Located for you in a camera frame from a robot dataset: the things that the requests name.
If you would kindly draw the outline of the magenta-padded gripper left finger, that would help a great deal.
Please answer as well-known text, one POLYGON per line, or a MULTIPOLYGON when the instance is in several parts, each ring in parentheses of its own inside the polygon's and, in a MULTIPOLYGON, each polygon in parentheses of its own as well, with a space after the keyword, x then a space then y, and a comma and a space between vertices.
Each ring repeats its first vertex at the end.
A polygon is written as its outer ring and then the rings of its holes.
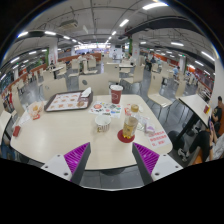
POLYGON ((42 169, 79 185, 90 153, 90 143, 87 142, 66 154, 55 155, 42 169))

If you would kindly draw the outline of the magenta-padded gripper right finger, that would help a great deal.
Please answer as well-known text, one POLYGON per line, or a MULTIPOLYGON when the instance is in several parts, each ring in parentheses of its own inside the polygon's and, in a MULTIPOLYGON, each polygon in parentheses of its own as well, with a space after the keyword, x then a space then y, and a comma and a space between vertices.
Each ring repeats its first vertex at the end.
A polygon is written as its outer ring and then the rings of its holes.
POLYGON ((159 155, 138 143, 132 145, 132 153, 145 185, 182 169, 168 154, 159 155))

